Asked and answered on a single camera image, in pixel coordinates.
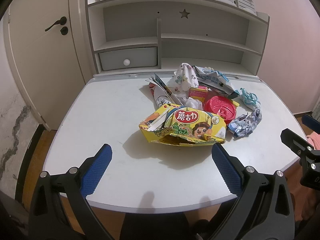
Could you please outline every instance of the white table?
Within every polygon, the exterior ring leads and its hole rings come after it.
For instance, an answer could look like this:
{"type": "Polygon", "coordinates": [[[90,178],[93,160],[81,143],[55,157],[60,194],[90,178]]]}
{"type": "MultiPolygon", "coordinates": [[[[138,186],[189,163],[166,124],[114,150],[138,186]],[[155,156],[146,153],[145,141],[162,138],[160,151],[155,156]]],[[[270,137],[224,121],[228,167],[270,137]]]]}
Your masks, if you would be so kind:
{"type": "MultiPolygon", "coordinates": [[[[172,73],[159,74],[165,82],[172,73]]],[[[47,155],[43,170],[65,173],[94,156],[104,143],[113,157],[90,205],[132,213],[180,212],[221,203],[236,197],[224,183],[211,158],[211,146],[177,147],[148,143],[138,124],[154,112],[154,99],[146,74],[106,76],[92,79],[64,118],[47,155]]],[[[235,88],[257,94],[262,121],[245,138],[223,144],[244,166],[273,174],[285,170],[298,157],[281,143],[289,128],[306,138],[300,125],[259,79],[229,77],[235,88]]],[[[242,103],[237,116],[250,111],[242,103]]]]}

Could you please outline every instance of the white knob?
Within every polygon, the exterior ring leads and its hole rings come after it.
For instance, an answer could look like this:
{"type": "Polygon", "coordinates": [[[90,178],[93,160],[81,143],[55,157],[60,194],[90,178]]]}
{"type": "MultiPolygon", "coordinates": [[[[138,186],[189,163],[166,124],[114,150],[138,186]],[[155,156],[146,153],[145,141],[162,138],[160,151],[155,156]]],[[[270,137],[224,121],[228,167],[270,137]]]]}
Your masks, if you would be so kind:
{"type": "Polygon", "coordinates": [[[125,60],[123,61],[123,65],[129,66],[129,65],[130,65],[130,60],[125,59],[125,60]]]}

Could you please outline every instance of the white door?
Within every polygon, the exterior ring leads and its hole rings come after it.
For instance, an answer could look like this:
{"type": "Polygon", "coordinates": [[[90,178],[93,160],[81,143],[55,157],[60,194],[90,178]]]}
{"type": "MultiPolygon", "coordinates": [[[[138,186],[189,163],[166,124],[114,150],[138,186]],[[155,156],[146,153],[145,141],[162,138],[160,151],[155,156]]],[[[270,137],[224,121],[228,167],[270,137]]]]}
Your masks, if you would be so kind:
{"type": "Polygon", "coordinates": [[[73,43],[68,0],[13,0],[9,36],[26,92],[49,128],[58,129],[85,85],[73,43]],[[65,25],[44,31],[63,16],[65,25]],[[62,27],[68,28],[66,35],[60,32],[62,27]]]}

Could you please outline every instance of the baseboard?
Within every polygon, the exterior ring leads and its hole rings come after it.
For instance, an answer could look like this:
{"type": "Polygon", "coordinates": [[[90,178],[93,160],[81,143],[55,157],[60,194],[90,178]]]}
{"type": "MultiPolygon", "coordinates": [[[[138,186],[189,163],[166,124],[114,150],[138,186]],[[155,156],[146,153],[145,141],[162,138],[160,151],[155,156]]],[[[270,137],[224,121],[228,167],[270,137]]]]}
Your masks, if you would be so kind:
{"type": "Polygon", "coordinates": [[[299,117],[302,117],[304,114],[306,114],[306,115],[311,115],[311,114],[312,114],[312,111],[294,114],[293,116],[294,116],[295,118],[299,118],[299,117]]]}
{"type": "Polygon", "coordinates": [[[19,175],[18,175],[18,179],[17,179],[16,193],[15,193],[15,197],[14,197],[15,200],[18,201],[19,203],[22,203],[23,187],[24,187],[24,182],[26,180],[27,171],[29,168],[31,158],[32,158],[33,153],[36,149],[36,146],[40,140],[42,132],[44,130],[45,130],[45,128],[42,124],[38,125],[38,128],[36,129],[32,139],[29,143],[29,146],[26,150],[26,153],[23,157],[23,161],[22,161],[19,175]]]}

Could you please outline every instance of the red lid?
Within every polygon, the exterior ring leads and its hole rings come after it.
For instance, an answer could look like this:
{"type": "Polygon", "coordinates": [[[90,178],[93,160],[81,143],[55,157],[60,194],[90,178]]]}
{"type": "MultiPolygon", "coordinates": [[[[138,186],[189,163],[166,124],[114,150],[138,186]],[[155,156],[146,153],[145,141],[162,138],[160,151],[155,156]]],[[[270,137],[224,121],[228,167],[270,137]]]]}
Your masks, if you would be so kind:
{"type": "Polygon", "coordinates": [[[214,96],[205,103],[204,110],[220,115],[226,124],[236,118],[236,107],[225,97],[214,96]]]}

